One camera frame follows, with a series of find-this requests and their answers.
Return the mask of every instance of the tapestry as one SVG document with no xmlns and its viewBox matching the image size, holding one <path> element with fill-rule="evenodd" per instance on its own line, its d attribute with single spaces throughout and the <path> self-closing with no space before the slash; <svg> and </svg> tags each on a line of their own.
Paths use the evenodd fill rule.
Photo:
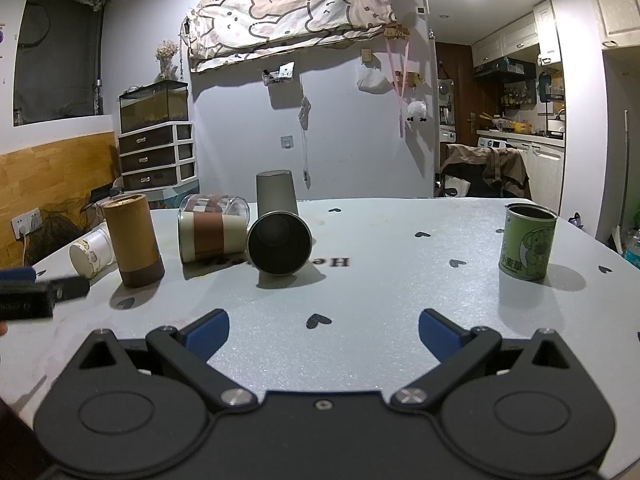
<svg viewBox="0 0 640 480">
<path fill-rule="evenodd" d="M 390 0 L 202 0 L 182 27 L 192 72 L 299 48 L 368 40 L 395 23 Z"/>
</svg>

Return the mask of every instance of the drawer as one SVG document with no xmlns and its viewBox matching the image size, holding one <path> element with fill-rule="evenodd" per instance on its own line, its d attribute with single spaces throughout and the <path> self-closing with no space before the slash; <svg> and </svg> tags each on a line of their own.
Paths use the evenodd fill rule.
<svg viewBox="0 0 640 480">
<path fill-rule="evenodd" d="M 173 146 L 167 146 L 159 150 L 123 156 L 120 161 L 122 163 L 122 173 L 157 168 L 158 166 L 174 164 L 175 150 Z"/>
<path fill-rule="evenodd" d="M 120 138 L 120 153 L 137 152 L 154 146 L 162 146 L 174 142 L 174 128 L 162 126 L 154 130 L 147 130 L 138 134 Z"/>
<path fill-rule="evenodd" d="M 178 140 L 191 139 L 191 124 L 176 124 Z"/>
<path fill-rule="evenodd" d="M 188 158 L 193 158 L 193 144 L 179 144 L 178 158 L 180 160 L 187 160 Z"/>
<path fill-rule="evenodd" d="M 187 180 L 192 176 L 196 176 L 196 165 L 193 162 L 189 164 L 183 164 L 180 166 L 180 178 Z"/>
<path fill-rule="evenodd" d="M 137 191 L 152 187 L 167 187 L 177 184 L 175 166 L 164 170 L 142 171 L 122 177 L 125 191 Z"/>
</svg>

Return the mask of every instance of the power outlet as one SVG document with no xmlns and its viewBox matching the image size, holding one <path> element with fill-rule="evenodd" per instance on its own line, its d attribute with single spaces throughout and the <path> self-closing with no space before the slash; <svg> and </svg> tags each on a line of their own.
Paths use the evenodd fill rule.
<svg viewBox="0 0 640 480">
<path fill-rule="evenodd" d="M 11 226 L 14 228 L 14 236 L 16 240 L 20 240 L 22 235 L 20 234 L 20 228 L 26 229 L 25 235 L 34 232 L 36 229 L 42 227 L 42 217 L 40 216 L 39 209 L 33 209 L 28 213 L 21 214 L 13 220 L 11 220 Z"/>
</svg>

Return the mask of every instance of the brown jacket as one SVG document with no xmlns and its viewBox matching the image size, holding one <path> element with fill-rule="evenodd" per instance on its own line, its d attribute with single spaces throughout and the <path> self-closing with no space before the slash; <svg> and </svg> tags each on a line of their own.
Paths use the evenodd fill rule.
<svg viewBox="0 0 640 480">
<path fill-rule="evenodd" d="M 500 182 L 500 190 L 520 198 L 531 199 L 529 176 L 520 152 L 515 148 L 472 148 L 464 144 L 449 144 L 449 158 L 440 174 L 447 174 L 451 164 L 484 164 L 482 179 L 488 186 Z"/>
</svg>

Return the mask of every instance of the table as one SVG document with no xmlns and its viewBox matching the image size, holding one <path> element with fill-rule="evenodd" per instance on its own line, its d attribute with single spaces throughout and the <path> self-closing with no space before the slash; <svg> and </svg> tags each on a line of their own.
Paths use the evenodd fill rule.
<svg viewBox="0 0 640 480">
<path fill-rule="evenodd" d="M 611 478 L 640 457 L 640 274 L 561 220 L 542 284 L 504 275 L 497 267 L 498 231 L 511 202 L 301 202 L 315 239 L 314 263 L 276 282 L 260 280 L 248 263 L 183 267 L 177 211 L 153 211 L 166 267 L 161 282 L 127 290 L 113 266 L 85 300 L 56 307 L 53 321 L 12 323 L 0 339 L 0 396 L 31 425 L 91 330 L 142 338 L 224 308 L 229 339 L 209 363 L 260 397 L 268 389 L 378 388 L 388 399 L 438 364 L 418 338 L 418 314 L 431 307 L 466 328 L 488 325 L 509 338 L 529 338 L 542 326 L 559 330 L 616 414 L 616 437 L 602 467 Z M 251 215 L 256 218 L 255 204 Z M 40 279 L 73 273 L 67 248 L 35 268 L 46 271 Z M 332 323 L 310 330 L 313 314 Z"/>
</svg>

